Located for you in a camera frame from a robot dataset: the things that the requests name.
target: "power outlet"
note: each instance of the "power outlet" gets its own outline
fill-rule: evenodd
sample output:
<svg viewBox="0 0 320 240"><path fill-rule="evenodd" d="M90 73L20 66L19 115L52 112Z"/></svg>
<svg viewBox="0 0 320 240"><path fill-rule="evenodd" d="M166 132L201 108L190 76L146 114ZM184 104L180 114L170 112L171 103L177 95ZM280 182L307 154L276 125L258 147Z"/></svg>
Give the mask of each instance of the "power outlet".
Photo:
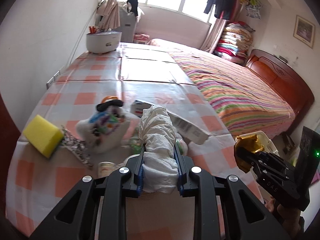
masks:
<svg viewBox="0 0 320 240"><path fill-rule="evenodd" d="M54 77L52 77L48 82L47 82L47 90L49 87L51 87L52 83L54 82Z"/></svg>
<svg viewBox="0 0 320 240"><path fill-rule="evenodd" d="M54 76L53 76L54 81L57 81L58 76L60 76L60 70L54 74Z"/></svg>

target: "table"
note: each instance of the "table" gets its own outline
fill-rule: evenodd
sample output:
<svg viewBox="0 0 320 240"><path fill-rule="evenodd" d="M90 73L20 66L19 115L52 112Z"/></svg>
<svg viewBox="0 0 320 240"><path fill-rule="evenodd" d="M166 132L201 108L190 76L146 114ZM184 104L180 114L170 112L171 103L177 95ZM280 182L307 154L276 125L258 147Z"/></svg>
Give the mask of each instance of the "table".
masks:
<svg viewBox="0 0 320 240"><path fill-rule="evenodd" d="M82 54L44 94L29 121L39 114L58 127L66 126L78 136L76 123L89 118L95 111L95 105L105 96L119 97L127 111L136 99L160 104L210 132L211 136L203 145L193 142L188 145L188 155L195 165L215 176L239 176L262 200L252 174L244 174L236 166L232 136L165 50L121 43L116 51L106 54ZM138 117L131 116L130 127L123 139L130 138L138 122ZM21 136L8 173L7 218L29 236L84 175L97 178L97 163L121 163L129 155L128 147L95 155L92 157L94 169L89 171L65 148L58 147L48 160ZM218 207L220 229L224 234L219 200ZM193 198L182 198L178 191L170 195L156 193L127 199L128 239L192 239L193 217Z"/></svg>

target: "silver screw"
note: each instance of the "silver screw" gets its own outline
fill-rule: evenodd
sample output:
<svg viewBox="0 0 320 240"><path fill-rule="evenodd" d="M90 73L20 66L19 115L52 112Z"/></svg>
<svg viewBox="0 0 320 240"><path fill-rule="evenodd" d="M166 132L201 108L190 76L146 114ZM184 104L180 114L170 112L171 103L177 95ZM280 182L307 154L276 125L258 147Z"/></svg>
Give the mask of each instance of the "silver screw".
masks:
<svg viewBox="0 0 320 240"><path fill-rule="evenodd" d="M129 168L127 168L127 167L122 167L122 168L119 169L119 172L120 172L120 173L128 173L128 172L129 172Z"/></svg>
<svg viewBox="0 0 320 240"><path fill-rule="evenodd" d="M89 175L84 176L84 177L82 178L82 181L83 181L83 182L89 182L89 181L91 181L91 180L92 180L92 177L89 176Z"/></svg>
<svg viewBox="0 0 320 240"><path fill-rule="evenodd" d="M200 167L197 167L197 166L194 166L191 168L191 171L193 173L200 173L201 172L201 168Z"/></svg>
<svg viewBox="0 0 320 240"><path fill-rule="evenodd" d="M238 177L237 177L236 175L230 175L228 178L229 178L229 180L232 181L232 182L238 181Z"/></svg>

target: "picture frame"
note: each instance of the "picture frame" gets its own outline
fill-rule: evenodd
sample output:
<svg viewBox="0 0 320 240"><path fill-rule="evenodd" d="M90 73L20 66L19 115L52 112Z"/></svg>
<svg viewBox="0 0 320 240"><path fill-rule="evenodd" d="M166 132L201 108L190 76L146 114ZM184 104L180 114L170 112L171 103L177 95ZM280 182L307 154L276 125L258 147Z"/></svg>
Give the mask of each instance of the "picture frame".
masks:
<svg viewBox="0 0 320 240"><path fill-rule="evenodd" d="M308 45L310 48L313 48L313 44L315 41L315 30L316 30L316 26L312 22L297 15L296 25L293 33L293 36L296 39L298 39L299 41L302 41L304 44Z"/></svg>

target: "pink curtain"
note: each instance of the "pink curtain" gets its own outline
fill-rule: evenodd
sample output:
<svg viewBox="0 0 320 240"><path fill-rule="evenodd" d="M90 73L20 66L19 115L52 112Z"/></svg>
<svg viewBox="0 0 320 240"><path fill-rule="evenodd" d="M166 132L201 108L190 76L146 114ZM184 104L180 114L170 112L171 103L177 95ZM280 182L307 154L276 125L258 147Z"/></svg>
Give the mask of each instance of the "pink curtain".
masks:
<svg viewBox="0 0 320 240"><path fill-rule="evenodd" d="M219 39L222 35L223 29L226 26L227 20L216 19L215 23L210 26L207 37L205 38L201 50L213 53L216 48Z"/></svg>
<svg viewBox="0 0 320 240"><path fill-rule="evenodd" d="M97 14L103 18L99 27L103 29L115 29L120 26L119 5L116 0L104 0L97 10Z"/></svg>

